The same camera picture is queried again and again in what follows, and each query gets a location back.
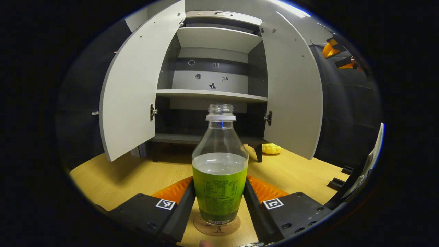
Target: open cabinet door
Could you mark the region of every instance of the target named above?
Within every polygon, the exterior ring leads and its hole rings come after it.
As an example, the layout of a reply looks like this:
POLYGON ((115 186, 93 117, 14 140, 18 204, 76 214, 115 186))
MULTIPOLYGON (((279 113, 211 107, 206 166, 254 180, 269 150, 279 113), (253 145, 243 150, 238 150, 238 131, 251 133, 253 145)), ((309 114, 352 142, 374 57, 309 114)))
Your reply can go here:
POLYGON ((268 73, 264 139, 312 159, 320 136, 323 92, 314 57, 297 29, 279 12, 262 19, 268 73))
POLYGON ((184 0, 140 26, 114 57, 101 91, 99 125, 109 161, 155 136, 150 105, 169 43, 185 19, 184 0))

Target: wooden table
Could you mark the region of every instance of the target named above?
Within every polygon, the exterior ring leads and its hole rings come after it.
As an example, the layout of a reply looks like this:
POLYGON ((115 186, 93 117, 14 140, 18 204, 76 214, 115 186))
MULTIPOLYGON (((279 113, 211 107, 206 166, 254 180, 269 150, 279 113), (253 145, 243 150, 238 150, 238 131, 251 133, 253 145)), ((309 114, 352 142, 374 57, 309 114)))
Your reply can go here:
MULTIPOLYGON (((336 191, 327 187, 334 177, 346 181, 341 168, 318 159, 307 160, 287 150, 279 155, 264 155, 263 162, 256 160, 255 150, 245 146, 250 158, 248 174, 260 178, 288 193, 303 192, 317 202, 325 204, 336 191)), ((123 155, 114 162, 101 154, 70 172, 82 192, 94 203, 112 210, 138 193, 151 195, 181 179, 192 175, 191 152, 193 146, 170 146, 164 150, 159 162, 123 155)), ((208 236, 195 229, 192 220, 199 214, 198 204, 192 207, 191 216, 179 245, 198 246, 200 240, 209 240, 215 247, 248 244, 258 241, 242 197, 238 216, 240 228, 223 237, 208 236)))

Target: coaster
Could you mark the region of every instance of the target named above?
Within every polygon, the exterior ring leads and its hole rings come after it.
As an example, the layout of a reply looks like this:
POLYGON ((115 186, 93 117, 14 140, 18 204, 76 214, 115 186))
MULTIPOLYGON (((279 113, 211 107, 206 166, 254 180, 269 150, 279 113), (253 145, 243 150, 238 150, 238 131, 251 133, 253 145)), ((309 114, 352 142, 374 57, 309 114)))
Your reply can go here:
POLYGON ((222 225, 215 225, 209 224, 208 222, 203 220, 201 215, 196 215, 194 217, 194 226, 198 231, 206 235, 226 236, 238 230, 239 226, 241 226, 241 219, 236 216, 236 218, 232 222, 222 225))

